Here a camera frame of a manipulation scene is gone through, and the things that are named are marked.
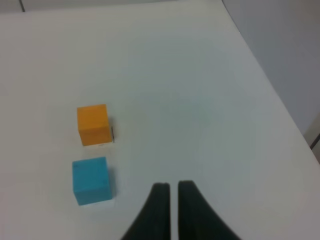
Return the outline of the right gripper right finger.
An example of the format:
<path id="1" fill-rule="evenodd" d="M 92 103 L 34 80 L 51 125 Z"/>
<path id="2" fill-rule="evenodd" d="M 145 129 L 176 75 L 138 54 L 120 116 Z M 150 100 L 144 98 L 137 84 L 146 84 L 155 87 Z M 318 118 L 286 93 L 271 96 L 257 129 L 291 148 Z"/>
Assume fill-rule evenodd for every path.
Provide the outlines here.
<path id="1" fill-rule="evenodd" d="M 180 240 L 238 240 L 211 208 L 192 180 L 178 183 L 178 238 Z"/>

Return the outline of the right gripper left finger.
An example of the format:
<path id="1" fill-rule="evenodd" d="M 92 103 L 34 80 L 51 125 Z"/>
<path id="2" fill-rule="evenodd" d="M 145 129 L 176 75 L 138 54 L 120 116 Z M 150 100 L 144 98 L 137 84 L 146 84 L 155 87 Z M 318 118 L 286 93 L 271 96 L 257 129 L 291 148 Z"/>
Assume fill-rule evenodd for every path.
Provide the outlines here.
<path id="1" fill-rule="evenodd" d="M 152 185 L 144 206 L 122 239 L 171 239 L 171 202 L 168 183 Z"/>

